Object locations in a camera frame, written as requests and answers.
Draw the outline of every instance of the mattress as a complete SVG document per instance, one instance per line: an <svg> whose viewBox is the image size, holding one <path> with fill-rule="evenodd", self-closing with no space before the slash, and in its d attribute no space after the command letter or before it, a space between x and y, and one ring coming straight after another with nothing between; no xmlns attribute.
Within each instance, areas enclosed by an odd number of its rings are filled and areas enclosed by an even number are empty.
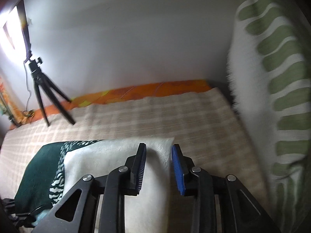
<svg viewBox="0 0 311 233"><path fill-rule="evenodd" d="M185 156L210 174L236 175L269 211L260 166L247 136L218 89L166 97L91 104L70 111L71 126L60 115L9 131L0 151L0 196L14 198L24 170L41 146L58 141L125 137L174 137ZM168 232L191 224L191 199L182 198L171 180Z"/></svg>

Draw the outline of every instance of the orange bedsheet edge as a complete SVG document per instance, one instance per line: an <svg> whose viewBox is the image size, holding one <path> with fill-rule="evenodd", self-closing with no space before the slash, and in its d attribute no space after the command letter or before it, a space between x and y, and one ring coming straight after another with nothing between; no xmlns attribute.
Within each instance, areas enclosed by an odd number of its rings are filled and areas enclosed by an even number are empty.
<svg viewBox="0 0 311 233"><path fill-rule="evenodd" d="M206 83L205 80L163 82L87 94L72 99L71 103L66 101L62 101L61 103L66 110L71 110L74 108L85 107L92 103L117 103L125 102L128 100L139 100L148 96L163 97L188 92L201 93L210 89L211 87ZM45 111L47 116L59 113L58 109L54 105L45 107ZM42 118L43 116L41 110L37 109L35 111L35 115L32 118L29 118L27 123L31 123Z"/></svg>

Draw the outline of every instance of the lamp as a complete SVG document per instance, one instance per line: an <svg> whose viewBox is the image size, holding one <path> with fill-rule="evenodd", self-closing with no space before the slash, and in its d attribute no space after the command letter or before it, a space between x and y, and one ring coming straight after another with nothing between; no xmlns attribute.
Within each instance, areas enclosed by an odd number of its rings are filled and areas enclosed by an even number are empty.
<svg viewBox="0 0 311 233"><path fill-rule="evenodd" d="M0 44L10 60L18 63L24 62L24 65L26 63L29 65L34 81L35 94L47 126L49 126L49 120L44 110L39 87L41 87L46 96L57 107L68 122L74 125L74 119L60 104L51 89L57 92L66 101L71 102L71 100L41 71L41 68L38 65L42 64L42 59L40 57L37 60L32 59L24 0L1 1Z"/></svg>

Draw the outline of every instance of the silver screw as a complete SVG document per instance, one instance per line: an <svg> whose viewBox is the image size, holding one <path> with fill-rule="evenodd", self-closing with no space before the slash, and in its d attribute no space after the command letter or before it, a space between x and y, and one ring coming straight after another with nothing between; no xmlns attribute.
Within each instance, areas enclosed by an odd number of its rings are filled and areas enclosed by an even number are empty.
<svg viewBox="0 0 311 233"><path fill-rule="evenodd" d="M228 179L228 181L235 181L236 177L234 175L230 174L227 176L227 179Z"/></svg>
<svg viewBox="0 0 311 233"><path fill-rule="evenodd" d="M192 167L191 171L192 172L201 172L201 168L198 166L194 166L194 167Z"/></svg>
<svg viewBox="0 0 311 233"><path fill-rule="evenodd" d="M127 166L120 166L119 167L119 172L126 172L128 170Z"/></svg>
<svg viewBox="0 0 311 233"><path fill-rule="evenodd" d="M90 180L92 179L92 175L91 175L91 174L85 174L85 175L82 177L82 179L83 179L84 181L90 181Z"/></svg>

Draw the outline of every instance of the black object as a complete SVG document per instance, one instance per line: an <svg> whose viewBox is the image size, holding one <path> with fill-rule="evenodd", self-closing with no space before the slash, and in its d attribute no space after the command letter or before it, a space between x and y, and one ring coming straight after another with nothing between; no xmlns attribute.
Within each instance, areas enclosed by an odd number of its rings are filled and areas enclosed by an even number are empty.
<svg viewBox="0 0 311 233"><path fill-rule="evenodd" d="M104 195L99 233L124 233L124 195L136 196L142 187L147 149L139 144L137 154L108 175L84 175L49 211L32 233L94 232L99 197Z"/></svg>
<svg viewBox="0 0 311 233"><path fill-rule="evenodd" d="M60 102L52 92L51 88L54 89L61 97L63 97L69 103L71 102L71 100L49 79L49 77L47 77L41 71L41 69L38 67L38 64L42 64L41 58L38 58L38 60L32 60L29 63L29 68L31 70L32 78L34 79L35 94L47 126L49 126L49 120L44 110L39 86L42 88L42 90L45 92L46 96L51 100L51 102L57 107L60 113L68 120L68 122L74 125L76 122L71 117L71 115L64 109L64 107L60 104Z"/></svg>
<svg viewBox="0 0 311 233"><path fill-rule="evenodd" d="M219 196L222 232L280 233L279 228L234 175L220 178L194 165L178 144L172 148L178 189L194 196L191 233L216 233L215 194Z"/></svg>

